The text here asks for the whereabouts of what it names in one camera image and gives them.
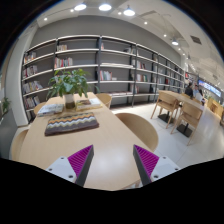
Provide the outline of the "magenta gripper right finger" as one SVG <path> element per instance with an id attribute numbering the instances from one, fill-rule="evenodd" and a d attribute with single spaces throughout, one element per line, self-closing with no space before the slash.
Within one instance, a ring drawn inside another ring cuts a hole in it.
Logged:
<path id="1" fill-rule="evenodd" d="M 167 156 L 159 157 L 138 145 L 133 146 L 133 156 L 143 186 L 180 170 Z"/>

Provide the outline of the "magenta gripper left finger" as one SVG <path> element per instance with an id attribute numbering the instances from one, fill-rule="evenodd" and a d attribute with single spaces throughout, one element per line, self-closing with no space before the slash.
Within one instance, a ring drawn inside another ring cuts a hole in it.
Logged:
<path id="1" fill-rule="evenodd" d="M 69 157 L 60 156 L 47 171 L 83 187 L 94 156 L 94 147 L 87 146 Z"/>

